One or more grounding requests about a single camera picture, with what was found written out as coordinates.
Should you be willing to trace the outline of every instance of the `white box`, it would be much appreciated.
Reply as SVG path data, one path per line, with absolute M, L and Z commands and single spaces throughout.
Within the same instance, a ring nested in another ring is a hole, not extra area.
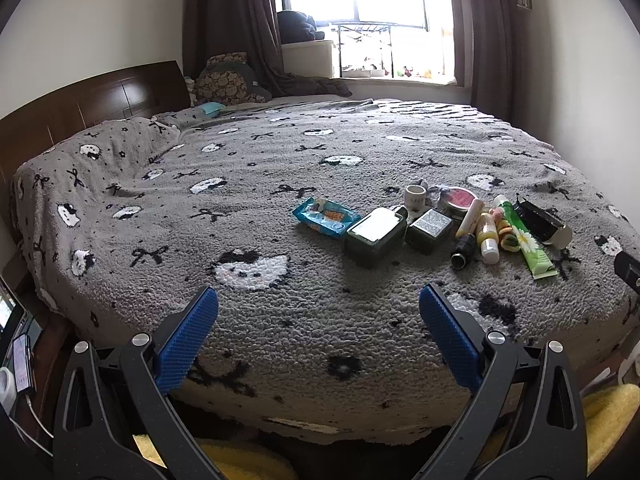
M 334 77 L 335 50 L 332 40 L 284 44 L 284 72 L 309 77 Z

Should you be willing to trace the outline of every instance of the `teal pouch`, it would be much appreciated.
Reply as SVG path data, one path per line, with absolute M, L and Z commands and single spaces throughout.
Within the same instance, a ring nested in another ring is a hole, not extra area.
M 198 108 L 210 117 L 216 117 L 220 112 L 224 112 L 226 110 L 225 105 L 215 102 L 204 103 L 203 105 L 198 106 Z

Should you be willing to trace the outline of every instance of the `black container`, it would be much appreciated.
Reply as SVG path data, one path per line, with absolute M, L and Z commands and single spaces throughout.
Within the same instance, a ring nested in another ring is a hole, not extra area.
M 344 235 L 344 253 L 363 267 L 375 267 L 402 239 L 406 218 L 386 207 L 374 209 Z
M 448 216 L 429 209 L 406 229 L 404 240 L 420 252 L 430 253 L 449 235 L 452 224 Z
M 518 214 L 523 224 L 531 234 L 545 245 L 553 245 L 558 249 L 567 247 L 573 238 L 571 228 L 561 219 L 540 209 L 527 199 L 517 195 L 513 210 Z
M 451 266 L 457 270 L 464 269 L 476 253 L 476 246 L 476 237 L 472 234 L 458 238 L 456 246 L 451 251 Z

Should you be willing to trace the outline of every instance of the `metal rack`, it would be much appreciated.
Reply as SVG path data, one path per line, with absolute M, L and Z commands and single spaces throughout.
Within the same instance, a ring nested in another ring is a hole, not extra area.
M 342 42 L 342 34 L 344 32 L 352 32 L 355 34 L 379 34 L 381 39 L 379 40 L 385 46 L 389 47 L 389 52 L 391 56 L 391 77 L 396 77 L 396 71 L 394 69 L 394 50 L 393 50 L 393 41 L 392 41 L 392 29 L 393 27 L 406 27 L 406 28 L 425 28 L 421 25 L 401 25 L 400 23 L 389 23 L 389 22 L 361 22 L 354 20 L 344 20 L 344 21 L 336 21 L 329 22 L 328 25 L 333 25 L 338 28 L 338 63 L 340 64 L 340 77 L 342 77 L 342 46 L 344 43 Z M 385 43 L 382 40 L 382 35 L 388 34 L 388 43 Z M 385 61 L 381 57 L 381 68 L 384 70 Z

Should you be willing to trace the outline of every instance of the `white charger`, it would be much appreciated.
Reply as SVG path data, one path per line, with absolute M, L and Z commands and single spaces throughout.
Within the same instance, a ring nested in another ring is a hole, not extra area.
M 11 413 L 16 397 L 14 375 L 9 368 L 0 368 L 0 404 L 7 414 Z

